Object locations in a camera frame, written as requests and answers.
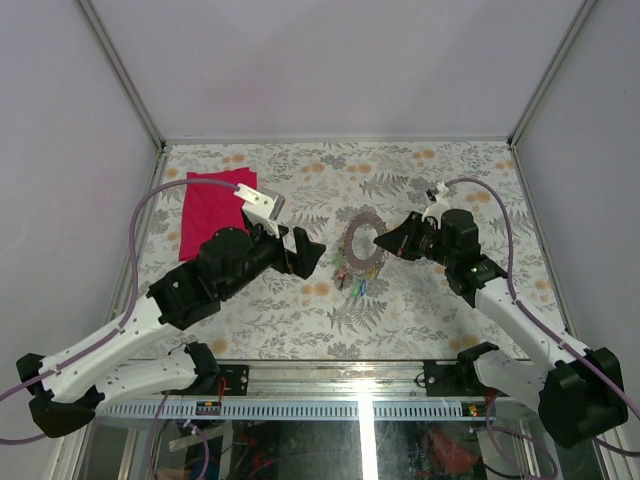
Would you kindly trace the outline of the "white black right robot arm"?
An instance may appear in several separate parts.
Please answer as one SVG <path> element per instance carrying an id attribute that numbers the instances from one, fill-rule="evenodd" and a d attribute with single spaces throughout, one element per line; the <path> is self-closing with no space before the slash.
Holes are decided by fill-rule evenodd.
<path id="1" fill-rule="evenodd" d="M 548 326 L 521 301 L 508 273 L 482 253 L 473 215 L 451 209 L 440 218 L 413 212 L 375 244 L 404 260 L 427 259 L 445 269 L 449 287 L 493 320 L 530 362 L 485 345 L 461 355 L 458 387 L 467 394 L 498 390 L 537 413 L 546 431 L 571 448 L 624 424 L 620 363 L 607 348 L 593 350 L 566 330 Z"/>

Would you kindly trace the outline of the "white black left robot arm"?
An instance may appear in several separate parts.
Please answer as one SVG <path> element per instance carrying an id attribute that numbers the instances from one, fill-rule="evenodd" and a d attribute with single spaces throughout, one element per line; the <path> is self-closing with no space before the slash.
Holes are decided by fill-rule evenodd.
<path id="1" fill-rule="evenodd" d="M 148 345 L 218 313 L 267 269 L 307 279 L 325 253 L 307 232 L 293 229 L 295 250 L 281 237 L 224 228 L 193 260 L 170 270 L 123 315 L 56 355 L 29 353 L 16 367 L 32 398 L 29 411 L 48 438 L 89 424 L 106 408 L 160 392 L 216 393 L 220 367 L 211 349 L 191 342 L 164 358 L 133 361 Z"/>

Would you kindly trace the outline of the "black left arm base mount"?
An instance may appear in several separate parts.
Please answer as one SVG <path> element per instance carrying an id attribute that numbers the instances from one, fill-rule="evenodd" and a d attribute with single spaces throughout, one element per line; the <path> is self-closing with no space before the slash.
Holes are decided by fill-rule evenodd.
<path id="1" fill-rule="evenodd" d="M 246 364 L 226 364 L 213 377 L 204 380 L 196 388 L 197 395 L 246 396 L 249 386 L 250 367 Z"/>

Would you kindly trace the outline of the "floral table mat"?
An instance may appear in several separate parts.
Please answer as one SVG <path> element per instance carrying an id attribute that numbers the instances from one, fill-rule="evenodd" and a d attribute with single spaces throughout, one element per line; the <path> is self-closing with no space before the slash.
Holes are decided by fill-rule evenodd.
<path id="1" fill-rule="evenodd" d="M 542 320 L 562 324 L 515 160 L 498 141 L 170 144 L 161 161 L 167 190 L 155 200 L 140 253 L 142 288 L 178 263 L 185 194 L 178 180 L 244 167 L 285 197 L 280 222 L 304 228 L 326 253 L 305 280 L 264 272 L 219 313 L 146 347 L 139 359 L 193 341 L 231 360 L 446 359 L 483 341 L 521 356 L 498 325 L 453 293 L 441 266 L 388 255 L 368 278 L 343 262 L 343 238 L 358 215 L 373 213 L 393 229 L 426 207 L 426 191 L 440 181 L 454 184 L 452 206 L 473 214 L 483 252 L 513 266 L 521 299 Z M 353 297 L 357 282 L 361 295 Z"/>

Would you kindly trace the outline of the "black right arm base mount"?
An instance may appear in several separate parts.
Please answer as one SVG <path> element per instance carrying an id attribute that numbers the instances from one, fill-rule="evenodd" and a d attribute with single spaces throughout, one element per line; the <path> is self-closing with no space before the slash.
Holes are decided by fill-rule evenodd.
<path id="1" fill-rule="evenodd" d="M 423 375 L 429 397 L 479 397 L 486 392 L 473 367 L 461 361 L 424 360 Z"/>

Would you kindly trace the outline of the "red folded cloth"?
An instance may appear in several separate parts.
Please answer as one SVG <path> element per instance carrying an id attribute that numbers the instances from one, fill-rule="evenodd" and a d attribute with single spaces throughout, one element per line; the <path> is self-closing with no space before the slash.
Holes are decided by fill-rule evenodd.
<path id="1" fill-rule="evenodd" d="M 179 260 L 194 259 L 200 246 L 223 228 L 247 232 L 241 212 L 243 200 L 231 189 L 189 184 L 183 204 Z"/>

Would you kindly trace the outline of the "aluminium front rail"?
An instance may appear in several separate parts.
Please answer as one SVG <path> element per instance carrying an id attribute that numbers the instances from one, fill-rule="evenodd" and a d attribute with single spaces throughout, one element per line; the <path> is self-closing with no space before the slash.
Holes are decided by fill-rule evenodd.
<path id="1" fill-rule="evenodd" d="M 250 367 L 249 396 L 283 395 L 289 391 L 303 395 L 346 395 L 366 390 L 425 389 L 423 361 L 313 362 L 257 361 L 217 363 L 209 352 L 203 356 L 175 352 L 158 360 L 143 360 L 108 367 L 82 362 L 58 375 L 58 399 L 91 398 L 106 407 L 130 399 L 155 394 L 202 397 L 211 401 L 227 398 L 197 395 L 196 388 L 215 376 L 221 365 L 246 364 Z"/>

